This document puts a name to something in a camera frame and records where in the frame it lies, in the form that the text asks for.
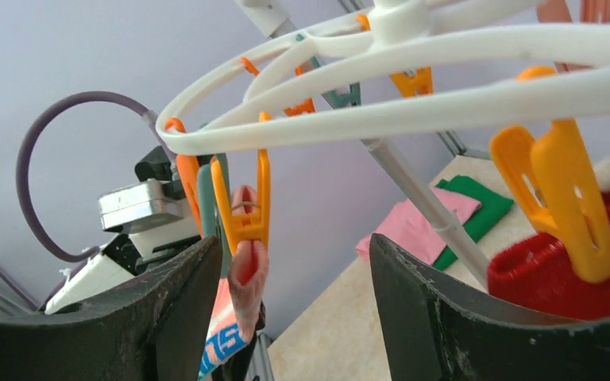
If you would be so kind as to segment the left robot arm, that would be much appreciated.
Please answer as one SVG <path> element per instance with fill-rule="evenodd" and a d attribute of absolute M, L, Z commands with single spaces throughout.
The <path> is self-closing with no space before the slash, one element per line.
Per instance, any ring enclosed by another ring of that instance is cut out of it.
<path fill-rule="evenodd" d="M 200 238 L 199 213 L 162 147 L 155 147 L 134 167 L 137 183 L 98 199 L 102 229 L 114 237 L 76 268 L 42 310 L 61 308 L 100 294 L 176 256 Z"/>

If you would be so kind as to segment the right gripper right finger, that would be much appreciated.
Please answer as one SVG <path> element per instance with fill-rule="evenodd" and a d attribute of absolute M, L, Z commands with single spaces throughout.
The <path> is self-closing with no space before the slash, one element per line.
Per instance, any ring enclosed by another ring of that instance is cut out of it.
<path fill-rule="evenodd" d="M 370 267 L 394 380 L 610 380 L 610 317 L 578 321 L 517 306 L 380 234 Z"/>

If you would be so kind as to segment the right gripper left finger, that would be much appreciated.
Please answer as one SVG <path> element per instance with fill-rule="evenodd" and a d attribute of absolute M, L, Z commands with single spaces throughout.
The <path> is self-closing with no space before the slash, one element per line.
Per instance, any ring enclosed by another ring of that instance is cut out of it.
<path fill-rule="evenodd" d="M 194 380 L 222 245 L 168 262 L 56 314 L 0 318 L 0 380 Z"/>

